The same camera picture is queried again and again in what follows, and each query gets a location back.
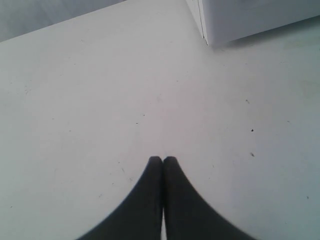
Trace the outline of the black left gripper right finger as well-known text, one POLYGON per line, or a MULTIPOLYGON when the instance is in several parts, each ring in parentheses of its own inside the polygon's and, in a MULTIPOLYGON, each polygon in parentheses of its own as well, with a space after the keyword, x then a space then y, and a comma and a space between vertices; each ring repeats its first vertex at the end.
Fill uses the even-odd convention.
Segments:
POLYGON ((217 213, 195 190, 178 160, 163 161, 164 218, 168 240, 252 240, 217 213))

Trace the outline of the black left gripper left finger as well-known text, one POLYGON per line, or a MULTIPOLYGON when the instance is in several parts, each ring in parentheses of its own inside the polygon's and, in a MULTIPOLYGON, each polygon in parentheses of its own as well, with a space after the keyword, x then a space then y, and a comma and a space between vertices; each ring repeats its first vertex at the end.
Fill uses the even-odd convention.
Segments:
POLYGON ((81 240, 160 240, 163 221, 163 161, 149 158, 122 203, 81 240))

